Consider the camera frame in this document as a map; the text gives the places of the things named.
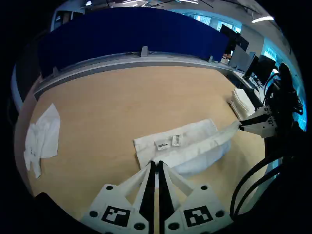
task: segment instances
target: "crumpled white cloth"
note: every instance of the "crumpled white cloth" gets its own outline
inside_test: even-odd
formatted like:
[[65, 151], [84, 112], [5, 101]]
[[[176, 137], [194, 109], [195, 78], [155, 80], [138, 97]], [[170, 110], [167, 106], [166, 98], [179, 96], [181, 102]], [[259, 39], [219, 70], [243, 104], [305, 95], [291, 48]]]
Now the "crumpled white cloth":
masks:
[[35, 176], [41, 175], [40, 159], [57, 155], [60, 130], [60, 115], [52, 103], [36, 124], [30, 124], [26, 140], [24, 159], [27, 170], [32, 163]]
[[[218, 131], [211, 119], [185, 125], [167, 132], [156, 133], [134, 140], [140, 168], [149, 161], [162, 160], [183, 176], [197, 174], [220, 159], [230, 149], [230, 139], [238, 131], [239, 122], [234, 122]], [[172, 135], [182, 135], [181, 146], [158, 150], [155, 141], [171, 141]]]
[[243, 89], [234, 89], [232, 91], [229, 104], [240, 121], [255, 113], [255, 107]]

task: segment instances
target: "fabric tag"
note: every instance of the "fabric tag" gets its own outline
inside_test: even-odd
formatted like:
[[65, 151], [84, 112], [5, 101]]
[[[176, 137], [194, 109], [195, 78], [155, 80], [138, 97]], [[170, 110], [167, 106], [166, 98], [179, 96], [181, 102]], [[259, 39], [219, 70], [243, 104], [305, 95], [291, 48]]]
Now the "fabric tag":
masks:
[[172, 136], [172, 145], [181, 146], [181, 137], [182, 135], [173, 135]]
[[155, 141], [155, 145], [158, 150], [167, 149], [170, 147], [170, 142], [168, 140], [157, 140]]

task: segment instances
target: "black monitor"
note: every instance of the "black monitor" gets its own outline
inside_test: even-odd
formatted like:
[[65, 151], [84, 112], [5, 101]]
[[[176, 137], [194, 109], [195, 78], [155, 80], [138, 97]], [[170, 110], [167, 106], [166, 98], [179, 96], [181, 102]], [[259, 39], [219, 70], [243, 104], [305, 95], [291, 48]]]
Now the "black monitor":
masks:
[[263, 85], [265, 85], [269, 79], [274, 67], [275, 61], [273, 59], [270, 59], [264, 55], [259, 56], [258, 65], [254, 70], [254, 73]]
[[225, 49], [225, 54], [230, 54], [231, 51], [234, 51], [236, 45], [240, 46], [244, 51], [247, 50], [249, 42], [241, 37], [241, 34], [234, 32], [232, 29], [226, 27], [225, 25], [222, 25], [220, 32], [230, 39]]
[[257, 56], [254, 56], [252, 62], [250, 63], [249, 68], [247, 69], [245, 75], [243, 76], [243, 78], [249, 78], [252, 73], [256, 70], [257, 65], [258, 65], [258, 60], [259, 58]]

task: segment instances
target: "stack of folded towels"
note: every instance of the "stack of folded towels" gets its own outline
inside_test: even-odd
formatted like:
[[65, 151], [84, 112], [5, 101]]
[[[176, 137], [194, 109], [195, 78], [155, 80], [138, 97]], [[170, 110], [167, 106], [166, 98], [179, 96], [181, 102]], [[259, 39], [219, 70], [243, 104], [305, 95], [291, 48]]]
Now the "stack of folded towels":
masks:
[[229, 104], [240, 121], [255, 113], [255, 107], [243, 89], [234, 89], [232, 91]]

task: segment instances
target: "office desk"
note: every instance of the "office desk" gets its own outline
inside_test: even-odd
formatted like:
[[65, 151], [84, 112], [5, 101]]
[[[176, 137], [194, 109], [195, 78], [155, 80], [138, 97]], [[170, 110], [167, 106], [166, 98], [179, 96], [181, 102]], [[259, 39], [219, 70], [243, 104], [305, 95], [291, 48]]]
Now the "office desk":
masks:
[[[61, 118], [58, 155], [41, 160], [38, 179], [28, 173], [34, 195], [46, 192], [80, 219], [104, 184], [118, 185], [139, 171], [133, 139], [207, 118], [219, 129], [231, 124], [237, 118], [226, 99], [234, 88], [213, 69], [163, 66], [97, 73], [49, 89], [31, 122], [55, 104]], [[263, 139], [239, 131], [230, 151], [190, 180], [210, 183], [229, 210], [236, 185], [262, 158]]]

